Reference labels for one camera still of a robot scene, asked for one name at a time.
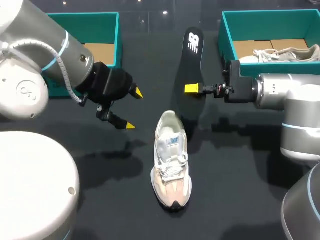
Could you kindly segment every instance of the shoe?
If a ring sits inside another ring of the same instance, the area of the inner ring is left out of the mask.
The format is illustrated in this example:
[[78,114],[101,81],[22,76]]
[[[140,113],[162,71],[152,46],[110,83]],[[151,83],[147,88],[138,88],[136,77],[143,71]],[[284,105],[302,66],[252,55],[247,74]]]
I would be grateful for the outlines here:
[[187,135],[174,111],[166,111],[155,131],[151,183],[159,201],[172,210],[184,207],[191,196]]
[[242,57],[239,61],[242,64],[317,62],[320,61],[320,47],[314,45],[309,49],[290,47],[281,51],[254,50],[252,56]]

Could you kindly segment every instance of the shoe label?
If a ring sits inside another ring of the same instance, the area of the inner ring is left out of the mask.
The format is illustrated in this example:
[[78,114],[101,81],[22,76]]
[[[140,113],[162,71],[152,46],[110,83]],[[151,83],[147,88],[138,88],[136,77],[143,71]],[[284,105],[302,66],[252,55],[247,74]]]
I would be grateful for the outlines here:
[[196,54],[198,54],[198,46],[199,46],[199,36],[194,35],[192,32],[190,32],[188,47],[192,51],[194,51]]
[[179,144],[179,137],[167,139],[166,144],[167,144],[167,146]]

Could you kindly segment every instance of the insole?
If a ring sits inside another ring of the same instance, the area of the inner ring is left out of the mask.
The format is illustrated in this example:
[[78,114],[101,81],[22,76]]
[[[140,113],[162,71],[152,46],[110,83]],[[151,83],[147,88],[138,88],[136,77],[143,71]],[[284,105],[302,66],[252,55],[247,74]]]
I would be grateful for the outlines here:
[[198,121],[206,103],[204,96],[192,96],[184,93],[185,85],[204,83],[201,73],[203,49],[204,34],[201,29],[188,28],[183,38],[182,55],[175,77],[171,105],[172,109],[181,117],[184,125],[184,120]]

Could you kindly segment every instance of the cardboard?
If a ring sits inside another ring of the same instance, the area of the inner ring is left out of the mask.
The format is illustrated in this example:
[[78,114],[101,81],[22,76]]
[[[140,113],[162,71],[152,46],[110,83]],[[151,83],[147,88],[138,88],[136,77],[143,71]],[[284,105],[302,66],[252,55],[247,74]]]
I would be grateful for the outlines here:
[[283,39],[283,40],[271,40],[273,49],[281,51],[288,48],[296,49],[308,49],[306,41],[304,39]]
[[84,46],[89,49],[93,56],[94,62],[103,62],[106,65],[113,65],[115,59],[115,45],[104,43],[86,43]]
[[273,49],[270,41],[234,41],[233,45],[238,59],[252,56],[254,50]]

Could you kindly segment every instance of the white cable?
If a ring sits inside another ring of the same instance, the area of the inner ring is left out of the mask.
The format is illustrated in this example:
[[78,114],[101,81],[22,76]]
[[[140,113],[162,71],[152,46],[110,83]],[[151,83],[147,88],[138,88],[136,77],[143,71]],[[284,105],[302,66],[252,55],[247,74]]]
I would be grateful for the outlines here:
[[53,49],[51,46],[49,46],[48,44],[46,44],[42,41],[32,40],[32,39],[24,39],[24,40],[20,40],[20,41],[17,41],[15,43],[9,45],[7,48],[8,48],[8,51],[10,51],[10,49],[15,50],[18,47],[30,46],[30,45],[36,45],[36,46],[42,47],[43,49],[46,49],[54,56],[54,58],[56,59],[56,62],[58,63],[58,65],[61,69],[63,79],[65,82],[65,86],[66,86],[66,89],[68,90],[70,97],[74,101],[76,101],[78,104],[81,103],[82,100],[75,94],[75,92],[73,91],[73,89],[71,87],[71,83],[70,83],[70,79],[69,79],[69,76],[67,73],[67,69],[66,69],[66,66],[65,66],[62,58],[60,57],[59,53],[55,49]]

